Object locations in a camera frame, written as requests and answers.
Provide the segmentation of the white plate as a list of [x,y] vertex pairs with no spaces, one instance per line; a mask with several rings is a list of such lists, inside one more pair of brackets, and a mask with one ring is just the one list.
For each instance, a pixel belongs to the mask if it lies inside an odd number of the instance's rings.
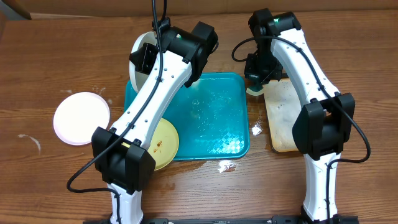
[[[144,45],[144,43],[150,43],[153,45],[157,43],[157,39],[155,38],[155,34],[153,31],[141,34],[134,42],[131,53],[138,51]],[[147,80],[148,75],[142,72],[137,72],[136,68],[137,66],[135,66],[132,62],[129,62],[129,77],[131,85],[134,91],[138,93],[144,85],[145,81]]]
[[108,127],[110,110],[105,100],[91,92],[79,92],[65,98],[53,117],[57,137],[72,146],[91,142],[94,131]]

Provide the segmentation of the green and yellow sponge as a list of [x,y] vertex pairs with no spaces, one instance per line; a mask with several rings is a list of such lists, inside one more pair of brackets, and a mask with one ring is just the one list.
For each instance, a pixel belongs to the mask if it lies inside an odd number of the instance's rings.
[[260,96],[264,93],[262,85],[253,85],[246,88],[246,93],[251,96]]

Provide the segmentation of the yellow-green plate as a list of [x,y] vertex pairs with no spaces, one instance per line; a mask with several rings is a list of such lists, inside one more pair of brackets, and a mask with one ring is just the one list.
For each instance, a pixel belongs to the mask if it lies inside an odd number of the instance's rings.
[[152,137],[149,154],[155,160],[155,170],[170,164],[179,148],[178,132],[172,123],[161,118]]

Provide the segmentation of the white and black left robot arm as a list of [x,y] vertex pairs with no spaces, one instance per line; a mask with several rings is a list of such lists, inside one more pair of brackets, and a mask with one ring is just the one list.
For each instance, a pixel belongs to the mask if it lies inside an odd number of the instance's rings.
[[191,32],[168,27],[135,41],[129,66],[137,95],[109,130],[97,128],[91,138],[95,168],[112,196],[108,223],[142,222],[142,190],[155,170],[149,153],[155,129],[178,90],[199,79],[217,43],[214,27],[203,22]]

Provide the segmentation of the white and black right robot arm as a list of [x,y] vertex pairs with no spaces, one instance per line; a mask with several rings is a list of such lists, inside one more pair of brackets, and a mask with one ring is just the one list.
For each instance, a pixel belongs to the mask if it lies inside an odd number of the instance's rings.
[[301,105],[292,135],[304,155],[306,196],[304,223],[357,223],[338,214],[335,205],[337,160],[351,132],[355,101],[342,94],[325,76],[312,55],[293,12],[273,16],[268,9],[254,11],[248,26],[257,44],[245,58],[245,77],[259,91],[271,80],[289,77]]

